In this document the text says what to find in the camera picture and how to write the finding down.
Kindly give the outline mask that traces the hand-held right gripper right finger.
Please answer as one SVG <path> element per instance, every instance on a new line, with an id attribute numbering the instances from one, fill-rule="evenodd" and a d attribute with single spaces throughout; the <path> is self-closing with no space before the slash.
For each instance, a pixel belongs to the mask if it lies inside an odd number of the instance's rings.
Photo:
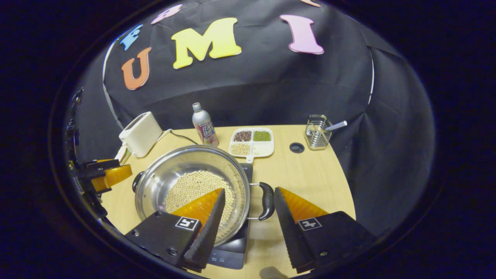
<path id="1" fill-rule="evenodd" d="M 297 273 L 337 268 L 361 256 L 377 240 L 345 212 L 328 213 L 282 187 L 275 189 L 274 205 Z"/>

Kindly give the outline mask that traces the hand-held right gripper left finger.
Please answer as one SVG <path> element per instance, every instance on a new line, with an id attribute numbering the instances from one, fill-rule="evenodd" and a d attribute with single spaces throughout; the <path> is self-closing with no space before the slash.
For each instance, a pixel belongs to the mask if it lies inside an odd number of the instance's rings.
<path id="1" fill-rule="evenodd" d="M 218 188 L 173 214 L 152 213 L 125 237 L 169 265 L 200 272 L 213 250 L 225 203 L 225 189 Z"/>

